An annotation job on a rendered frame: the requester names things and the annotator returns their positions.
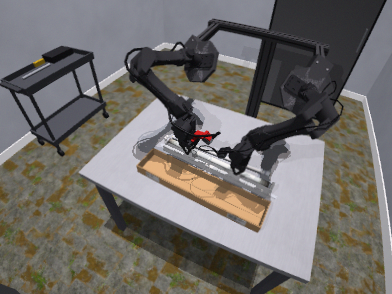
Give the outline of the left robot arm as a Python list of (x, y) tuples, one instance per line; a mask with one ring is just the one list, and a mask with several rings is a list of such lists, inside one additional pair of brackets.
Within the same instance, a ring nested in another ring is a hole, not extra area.
[[(312, 140), (317, 139), (329, 130), (335, 123), (337, 123), (340, 120), (340, 117), (328, 94), (326, 92), (319, 93), (316, 89), (317, 87), (314, 84), (311, 84), (311, 82), (307, 84), (297, 76), (291, 75), (284, 87), (299, 98), (304, 97), (306, 101), (303, 98), (301, 99), (307, 104), (294, 118), (278, 124), (264, 125), (250, 130), (247, 135), (242, 137), (241, 142), (238, 143), (232, 150), (247, 150), (263, 140), (270, 139), (244, 152), (230, 151), (228, 154), (230, 160), (239, 164), (250, 154), (250, 152), (253, 153), (254, 150), (257, 152), (265, 151), (269, 149), (273, 143), (293, 136), (310, 135)], [(319, 121), (319, 125), (329, 123), (337, 116), (338, 118), (330, 124), (317, 127), (316, 130), (314, 130), (315, 127), (306, 128), (315, 126), (312, 118), (309, 119), (309, 117), (313, 117), (314, 115)]]

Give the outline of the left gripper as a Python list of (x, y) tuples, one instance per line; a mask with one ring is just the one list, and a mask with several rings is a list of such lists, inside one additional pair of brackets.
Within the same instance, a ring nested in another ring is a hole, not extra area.
[[(223, 148), (220, 148), (220, 150), (232, 150), (232, 149), (231, 149), (230, 147), (223, 147)], [(220, 155), (220, 154), (228, 154), (229, 152), (230, 152), (230, 151), (218, 152), (218, 155)], [(246, 167), (247, 167), (247, 165), (248, 165), (248, 163), (249, 163), (249, 161), (250, 161), (250, 159), (251, 159), (251, 156), (252, 156), (252, 153), (250, 153), (250, 154), (246, 157), (246, 159), (244, 159), (244, 160), (243, 160), (241, 163), (239, 163), (239, 164), (236, 164), (236, 163), (234, 163), (234, 162), (231, 161), (230, 167), (231, 167), (231, 169), (232, 169), (234, 175), (238, 175), (238, 174), (240, 174), (240, 173), (245, 172)], [(239, 171), (236, 173), (236, 172), (235, 172), (235, 169), (238, 169)]]

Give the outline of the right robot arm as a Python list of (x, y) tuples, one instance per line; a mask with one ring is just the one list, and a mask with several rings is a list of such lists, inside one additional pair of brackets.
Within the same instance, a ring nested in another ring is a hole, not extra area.
[[(184, 64), (185, 68), (204, 68), (212, 67), (213, 61), (213, 53), (197, 54), (194, 52), (194, 49), (181, 48), (176, 51), (154, 51), (149, 47), (144, 47), (134, 58), (131, 59), (130, 70), (133, 74), (136, 74), (147, 87), (154, 91), (154, 93), (156, 93), (169, 105), (170, 114), (176, 118), (174, 124), (187, 132), (191, 132), (191, 130), (196, 128), (196, 117), (191, 114), (193, 111), (191, 108), (192, 106), (182, 96), (178, 96), (176, 93), (171, 91), (150, 68), (158, 65), (183, 66)], [(129, 80), (132, 83), (137, 81), (140, 85), (144, 86), (138, 79), (132, 76), (130, 72)], [(144, 87), (148, 89), (146, 86)], [(151, 90), (149, 91), (157, 97)]]

